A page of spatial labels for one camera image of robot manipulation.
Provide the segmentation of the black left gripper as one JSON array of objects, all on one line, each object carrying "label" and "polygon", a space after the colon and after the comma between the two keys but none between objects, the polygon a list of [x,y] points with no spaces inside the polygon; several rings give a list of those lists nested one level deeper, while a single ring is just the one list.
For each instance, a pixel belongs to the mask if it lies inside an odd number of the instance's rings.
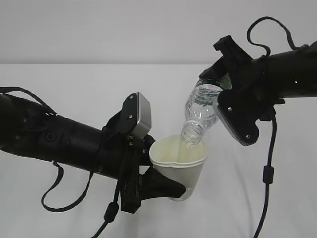
[{"label": "black left gripper", "polygon": [[153,167],[142,175],[140,166],[151,166],[149,151],[155,139],[147,134],[143,139],[129,135],[124,144],[123,159],[119,175],[121,211],[135,213],[141,201],[154,198],[180,198],[186,188]]}]

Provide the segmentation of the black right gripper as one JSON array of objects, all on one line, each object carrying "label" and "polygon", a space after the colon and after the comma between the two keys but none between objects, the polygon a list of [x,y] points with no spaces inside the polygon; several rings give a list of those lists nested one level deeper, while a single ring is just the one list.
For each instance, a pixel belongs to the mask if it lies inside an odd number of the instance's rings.
[{"label": "black right gripper", "polygon": [[271,121],[277,100],[268,89],[268,58],[253,59],[230,35],[220,38],[213,47],[222,56],[199,75],[199,81],[231,81],[233,90],[252,96],[257,104],[257,120]]}]

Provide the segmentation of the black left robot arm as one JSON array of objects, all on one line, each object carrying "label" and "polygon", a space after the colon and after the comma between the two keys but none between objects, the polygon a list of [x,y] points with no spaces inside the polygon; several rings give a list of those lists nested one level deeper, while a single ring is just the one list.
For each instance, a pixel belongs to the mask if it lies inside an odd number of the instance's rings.
[{"label": "black left robot arm", "polygon": [[152,165],[151,106],[139,92],[97,129],[55,114],[47,106],[6,93],[0,96],[0,149],[28,158],[66,164],[117,180],[122,211],[134,213],[141,201],[179,198],[185,186]]}]

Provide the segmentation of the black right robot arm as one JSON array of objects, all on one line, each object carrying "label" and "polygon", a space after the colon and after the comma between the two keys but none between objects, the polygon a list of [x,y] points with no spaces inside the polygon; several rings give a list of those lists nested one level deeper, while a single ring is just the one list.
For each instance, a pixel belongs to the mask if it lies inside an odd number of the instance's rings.
[{"label": "black right robot arm", "polygon": [[317,95],[317,45],[252,58],[228,35],[215,44],[222,56],[199,75],[198,85],[223,91],[219,110],[231,123],[265,120],[268,111],[285,98]]}]

